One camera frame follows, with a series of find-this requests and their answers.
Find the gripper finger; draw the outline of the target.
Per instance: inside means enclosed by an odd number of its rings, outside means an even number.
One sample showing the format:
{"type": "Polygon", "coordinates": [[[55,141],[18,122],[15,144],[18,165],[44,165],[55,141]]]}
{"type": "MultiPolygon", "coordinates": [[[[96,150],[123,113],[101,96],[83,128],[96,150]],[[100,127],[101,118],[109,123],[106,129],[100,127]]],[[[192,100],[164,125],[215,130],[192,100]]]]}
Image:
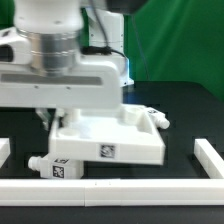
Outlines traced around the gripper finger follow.
{"type": "Polygon", "coordinates": [[[46,131],[50,130],[53,116],[46,108],[36,108],[35,112],[37,116],[42,120],[43,127],[46,131]]]}

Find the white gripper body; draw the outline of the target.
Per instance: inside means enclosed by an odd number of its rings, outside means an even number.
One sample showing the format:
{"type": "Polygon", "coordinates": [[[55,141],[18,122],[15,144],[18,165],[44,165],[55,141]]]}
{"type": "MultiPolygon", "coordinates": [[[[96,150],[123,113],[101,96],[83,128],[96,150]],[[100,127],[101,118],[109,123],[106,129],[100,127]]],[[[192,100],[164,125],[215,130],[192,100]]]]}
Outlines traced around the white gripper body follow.
{"type": "Polygon", "coordinates": [[[1,71],[0,107],[115,109],[122,102],[119,76],[109,56],[91,55],[61,77],[1,71]]]}

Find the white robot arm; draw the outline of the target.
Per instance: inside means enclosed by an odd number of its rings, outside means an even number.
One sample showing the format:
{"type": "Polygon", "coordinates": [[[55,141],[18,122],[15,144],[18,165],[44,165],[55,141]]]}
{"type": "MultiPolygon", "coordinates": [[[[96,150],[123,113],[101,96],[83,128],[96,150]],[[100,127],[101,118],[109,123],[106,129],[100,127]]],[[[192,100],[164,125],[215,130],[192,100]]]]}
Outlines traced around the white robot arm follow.
{"type": "Polygon", "coordinates": [[[147,0],[14,0],[0,31],[0,107],[110,115],[122,108],[120,68],[101,11],[132,14],[147,0]]]}

